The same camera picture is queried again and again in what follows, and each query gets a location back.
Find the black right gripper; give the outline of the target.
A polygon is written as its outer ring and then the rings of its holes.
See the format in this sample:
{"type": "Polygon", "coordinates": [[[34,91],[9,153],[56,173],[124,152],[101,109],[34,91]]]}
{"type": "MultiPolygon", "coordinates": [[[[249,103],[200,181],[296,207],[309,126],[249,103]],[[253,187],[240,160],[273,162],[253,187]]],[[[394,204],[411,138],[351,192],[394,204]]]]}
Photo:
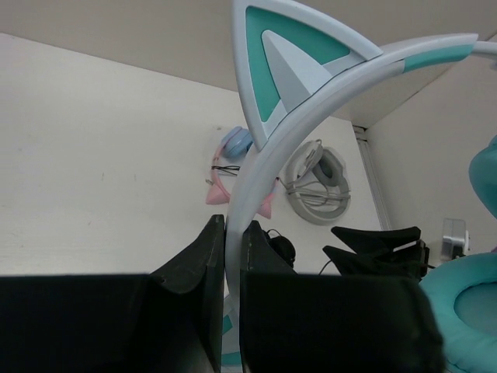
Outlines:
{"type": "Polygon", "coordinates": [[[430,248],[420,239],[421,230],[418,227],[366,231],[336,226],[331,232],[355,252],[334,246],[322,249],[341,276],[417,277],[422,280],[430,268],[430,248]],[[411,247],[415,243],[417,262],[385,263],[370,256],[356,254],[393,253],[398,247],[411,247]]]}

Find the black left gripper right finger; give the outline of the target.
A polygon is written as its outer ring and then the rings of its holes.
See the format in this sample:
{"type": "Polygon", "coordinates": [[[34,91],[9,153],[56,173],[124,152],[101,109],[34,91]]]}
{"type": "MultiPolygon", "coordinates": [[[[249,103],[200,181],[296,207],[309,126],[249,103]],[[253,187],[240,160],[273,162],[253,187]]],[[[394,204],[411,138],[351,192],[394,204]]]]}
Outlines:
{"type": "Polygon", "coordinates": [[[443,338],[419,282],[298,274],[257,221],[242,236],[239,341],[246,372],[442,372],[443,338]]]}

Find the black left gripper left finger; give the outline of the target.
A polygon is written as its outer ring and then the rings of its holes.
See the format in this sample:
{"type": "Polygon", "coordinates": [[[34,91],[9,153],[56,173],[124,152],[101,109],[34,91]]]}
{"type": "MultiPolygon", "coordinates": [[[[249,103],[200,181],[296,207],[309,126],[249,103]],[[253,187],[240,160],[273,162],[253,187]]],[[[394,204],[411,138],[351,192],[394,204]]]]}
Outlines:
{"type": "Polygon", "coordinates": [[[150,274],[4,276],[3,372],[218,372],[224,217],[150,274]]]}

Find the teal cat-ear headphones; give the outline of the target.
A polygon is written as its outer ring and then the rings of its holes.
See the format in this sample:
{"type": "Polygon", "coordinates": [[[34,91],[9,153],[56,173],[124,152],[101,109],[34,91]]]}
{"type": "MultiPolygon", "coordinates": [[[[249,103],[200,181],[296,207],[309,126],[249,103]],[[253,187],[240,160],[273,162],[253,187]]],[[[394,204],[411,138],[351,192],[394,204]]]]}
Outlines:
{"type": "MultiPolygon", "coordinates": [[[[242,236],[299,144],[331,113],[387,78],[496,45],[473,33],[379,47],[343,23],[294,1],[236,1],[233,45],[238,91],[253,139],[228,208],[225,268],[233,309],[224,321],[224,370],[244,371],[239,306],[242,236]]],[[[496,256],[482,253],[430,270],[419,286],[443,338],[442,372],[494,372],[496,337],[484,312],[496,289],[496,256]]]]}

